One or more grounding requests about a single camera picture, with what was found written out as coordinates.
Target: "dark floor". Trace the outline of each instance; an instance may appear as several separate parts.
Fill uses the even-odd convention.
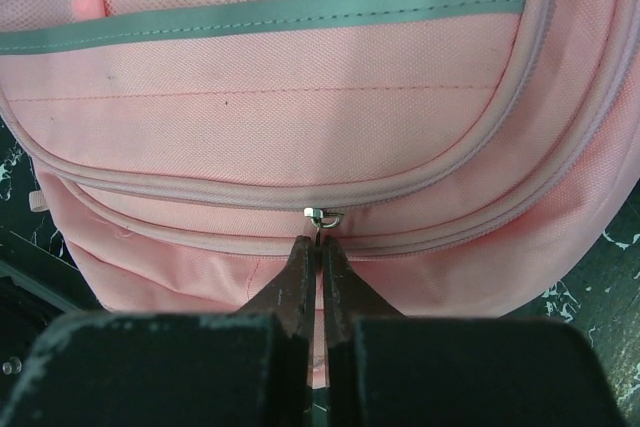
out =
[[[1,123],[0,161],[0,226],[70,260],[49,215],[29,211],[28,193],[37,188],[32,166]],[[636,187],[578,266],[511,314],[554,317],[580,330],[599,355],[632,427],[640,427],[639,213],[640,187]],[[324,393],[316,392],[314,412],[323,414],[324,409]],[[317,425],[326,424],[319,417]]]

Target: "pink backpack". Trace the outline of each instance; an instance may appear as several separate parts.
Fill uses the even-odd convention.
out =
[[[0,30],[32,207],[112,310],[237,309],[313,207],[402,312],[502,315],[640,175],[640,0],[0,0]]]

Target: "front pocket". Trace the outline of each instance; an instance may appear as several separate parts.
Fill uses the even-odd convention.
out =
[[[499,129],[553,10],[527,0],[519,16],[522,1],[413,0],[393,12],[463,10],[12,57],[3,76],[55,78],[42,98],[8,82],[4,115],[29,153],[96,188],[256,209],[379,202],[456,171]],[[69,95],[70,65],[93,95]]]

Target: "zipper track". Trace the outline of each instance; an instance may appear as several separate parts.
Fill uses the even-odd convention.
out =
[[[520,29],[519,36],[522,35],[525,41],[516,42],[515,48],[518,51],[512,56],[512,68],[507,69],[501,83],[502,88],[499,87],[496,90],[492,102],[493,113],[485,118],[484,123],[479,127],[479,134],[481,134],[479,140],[475,143],[474,140],[469,140],[461,146],[455,161],[452,160],[450,165],[442,163],[442,165],[432,166],[430,169],[433,172],[430,173],[417,168],[388,179],[344,184],[340,187],[339,193],[330,193],[330,195],[327,195],[330,189],[328,186],[254,187],[198,179],[172,179],[113,172],[74,165],[42,149],[22,129],[11,110],[6,105],[2,109],[5,111],[7,124],[31,156],[38,158],[58,176],[88,187],[158,199],[272,211],[301,211],[309,206],[334,210],[362,208],[422,190],[459,169],[484,148],[515,107],[532,77],[551,22],[553,7],[553,0],[536,0],[533,7],[525,9],[523,15],[531,17],[525,24],[525,28]]]
[[[544,39],[546,38],[550,26],[551,26],[551,20],[552,20],[552,6],[553,4],[555,4],[555,0],[549,0],[550,6],[549,8],[546,10],[547,12],[547,16],[544,19],[544,23],[543,23],[543,28],[541,29],[540,33],[539,33],[539,39],[538,39],[538,45],[537,45],[537,49],[535,52],[535,55],[531,57],[531,59],[529,60],[529,68],[528,68],[528,73],[526,78],[523,79],[523,81],[521,82],[521,86],[524,87],[524,85],[528,84],[528,82],[531,80],[531,77],[533,76],[534,70],[535,70],[535,66],[537,64],[537,60],[540,54],[540,51],[542,50],[542,45],[544,43]],[[604,97],[604,101],[602,102],[602,106],[601,108],[596,112],[596,115],[593,116],[591,118],[591,121],[589,123],[589,125],[587,126],[585,133],[581,136],[579,142],[577,143],[576,146],[574,146],[573,150],[570,152],[570,154],[564,158],[564,161],[561,162],[561,164],[556,168],[556,170],[553,172],[553,174],[545,181],[543,182],[531,195],[527,196],[526,198],[524,198],[522,201],[520,201],[519,203],[517,203],[515,206],[513,206],[511,209],[503,212],[502,214],[494,217],[493,219],[491,219],[490,221],[484,222],[482,224],[479,224],[477,226],[471,227],[469,229],[466,229],[464,231],[460,231],[457,232],[456,234],[452,234],[452,235],[447,235],[447,236],[443,236],[437,239],[432,239],[429,241],[424,241],[424,242],[408,242],[405,244],[401,244],[398,245],[398,243],[394,244],[393,247],[374,247],[371,249],[358,249],[357,247],[354,249],[349,249],[349,239],[343,239],[341,242],[343,242],[344,246],[351,250],[353,252],[353,258],[354,259],[367,259],[367,260],[372,260],[372,259],[383,259],[383,258],[395,258],[395,257],[401,257],[401,256],[407,256],[407,255],[413,255],[416,254],[418,252],[425,252],[425,251],[432,251],[432,250],[440,250],[440,249],[444,249],[444,248],[450,248],[450,247],[454,247],[456,245],[460,245],[462,243],[468,242],[470,240],[473,240],[475,238],[481,237],[483,235],[486,235],[492,231],[495,231],[497,229],[499,229],[500,227],[504,226],[505,224],[511,222],[513,219],[515,219],[516,217],[520,216],[522,213],[524,213],[525,211],[527,211],[529,208],[531,208],[538,200],[540,200],[540,198],[545,195],[551,188],[553,188],[553,186],[555,186],[558,182],[560,182],[560,180],[562,180],[562,178],[567,174],[567,172],[571,169],[571,167],[577,162],[577,160],[579,159],[579,156],[582,154],[582,152],[584,151],[584,149],[588,146],[588,144],[591,142],[593,136],[597,133],[597,131],[599,130],[599,128],[602,125],[602,122],[604,121],[607,113],[610,111],[612,105],[614,104],[616,97],[620,91],[620,89],[622,88],[622,85],[624,84],[625,79],[628,77],[629,71],[632,68],[633,65],[633,60],[637,54],[638,51],[638,47],[640,46],[640,3],[638,2],[638,0],[635,0],[635,10],[634,10],[634,14],[632,16],[632,20],[631,23],[629,25],[629,32],[630,33],[635,33],[635,35],[628,35],[627,36],[627,40],[626,43],[624,44],[624,46],[622,47],[622,54],[620,57],[620,62],[617,64],[618,68],[615,71],[615,74],[613,75],[613,80],[609,86],[608,89],[606,89],[606,94]],[[515,101],[519,100],[519,98],[522,96],[524,88],[520,88],[520,90],[518,91],[518,95],[515,97]],[[496,126],[496,128],[494,129],[494,132],[491,133],[491,135],[495,134],[495,132],[498,130],[499,125]],[[477,154],[477,152],[486,144],[486,142],[484,142],[482,145],[480,145],[477,150],[475,150],[473,152],[473,155]],[[184,196],[181,195],[166,195],[166,193],[168,191],[170,191],[170,189],[160,189],[162,190],[162,193],[159,193],[158,195],[153,195],[150,194],[150,190],[148,188],[145,189],[145,192],[135,192],[135,189],[131,188],[131,185],[129,184],[118,184],[117,182],[108,182],[108,181],[102,181],[102,180],[98,180],[98,179],[89,179],[89,178],[84,178],[81,176],[77,176],[77,175],[73,175],[70,174],[69,172],[65,172],[62,171],[54,166],[51,166],[49,164],[47,164],[47,168],[49,170],[51,170],[52,172],[56,173],[59,177],[61,177],[62,179],[65,180],[65,184],[68,184],[69,182],[73,182],[73,183],[78,183],[81,185],[85,185],[87,187],[93,187],[93,188],[97,188],[97,189],[101,189],[101,190],[105,190],[105,191],[110,191],[110,192],[116,192],[116,193],[126,193],[129,195],[137,195],[140,197],[145,197],[145,198],[152,198],[152,199],[159,199],[159,200],[169,200],[169,201],[186,201],[186,202],[192,202],[192,203],[203,203],[206,205],[219,205],[219,206],[224,206],[224,207],[233,207],[233,208],[252,208],[251,206],[243,206],[243,205],[238,205],[236,203],[225,203],[224,201],[222,202],[210,202],[210,201],[206,201],[206,200],[199,200],[197,198],[197,196],[191,197],[191,196],[186,196],[186,198],[183,198]],[[371,206],[371,205],[375,205],[375,204],[379,204],[382,202],[388,202],[388,201],[392,201],[392,200],[396,200],[400,197],[404,197],[406,195],[409,195],[413,192],[415,192],[415,190],[411,190],[409,192],[400,192],[397,193],[397,195],[393,195],[389,198],[385,198],[384,200],[379,200],[377,202],[368,202],[368,203],[364,203],[364,204],[352,204],[349,205],[348,207],[344,208],[344,209],[340,209],[340,210],[351,210],[351,209],[355,209],[355,208],[362,208],[362,207],[366,207],[366,206]],[[282,210],[282,211],[295,211],[298,210],[296,209],[291,209],[291,208],[280,208],[280,209],[264,209],[264,210]],[[399,236],[402,236],[403,234],[390,234],[389,238],[396,238]],[[216,234],[214,234],[214,236],[216,237],[228,237],[228,236],[217,236]],[[214,241],[211,242],[211,247],[209,250],[219,250],[221,252],[227,252],[227,253],[232,253],[234,255],[243,255],[241,253],[239,253],[235,248],[229,248],[229,245],[227,243],[227,240],[232,240],[232,239],[225,239],[224,242],[222,242],[223,244],[227,244],[226,247],[221,246],[218,242]],[[238,240],[238,245],[243,245],[244,247],[247,247],[247,242],[246,239],[237,239]],[[221,249],[217,249],[214,245],[212,244],[218,244],[220,247],[222,247]],[[252,254],[246,254],[246,255],[260,255],[260,256],[269,256],[271,258],[277,258],[277,257],[281,257],[286,255],[286,252],[283,252],[282,255],[276,253],[276,251],[279,251],[282,248],[282,245],[280,245],[280,242],[277,242],[278,247],[276,247],[275,249],[270,249],[270,248],[264,248],[264,246],[262,248],[258,248],[258,249],[248,249],[248,250],[253,250],[254,253]],[[198,245],[198,247],[200,248],[207,248],[204,245]]]

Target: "black surface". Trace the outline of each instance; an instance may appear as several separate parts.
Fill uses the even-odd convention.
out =
[[[364,319],[353,343],[365,426],[624,425],[595,355],[563,324]]]
[[[51,215],[29,210],[29,192],[38,188],[31,159],[0,120],[0,227],[71,263]]]
[[[0,228],[0,275],[63,312],[102,310],[80,271]]]
[[[569,274],[511,316],[550,317],[593,346],[618,405],[640,427],[640,185]],[[558,383],[562,379],[554,377]]]
[[[273,315],[63,317],[37,341],[0,425],[280,424]]]
[[[42,299],[16,286],[10,277],[0,275],[0,359],[27,358],[38,335],[62,312]],[[18,375],[0,374],[0,409]]]

